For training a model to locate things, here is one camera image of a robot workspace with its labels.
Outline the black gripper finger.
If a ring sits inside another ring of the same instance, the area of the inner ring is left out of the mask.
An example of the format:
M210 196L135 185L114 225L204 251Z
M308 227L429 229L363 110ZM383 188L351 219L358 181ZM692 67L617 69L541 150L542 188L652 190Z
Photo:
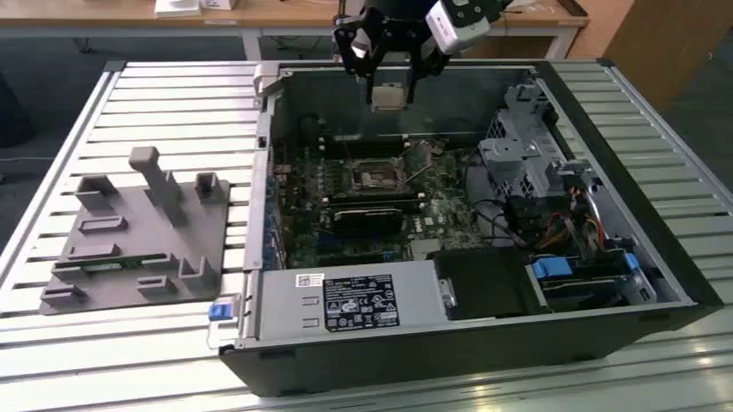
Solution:
M353 43L358 37L358 31L365 34L377 28L375 18L371 15L338 16L334 19L334 41L342 58L342 65L347 73L366 79L366 103L373 104L373 92L375 72L382 62L383 50L377 48L375 53L366 50L361 58L354 51Z
M415 23L407 30L407 36L405 38L406 52L409 53L410 68L407 71L407 97L406 103L410 105L415 100L415 86L417 82L426 76L437 76L442 73L447 62L453 57L451 54L446 54L437 45L434 45L423 56L425 43L435 43L431 30L426 23Z

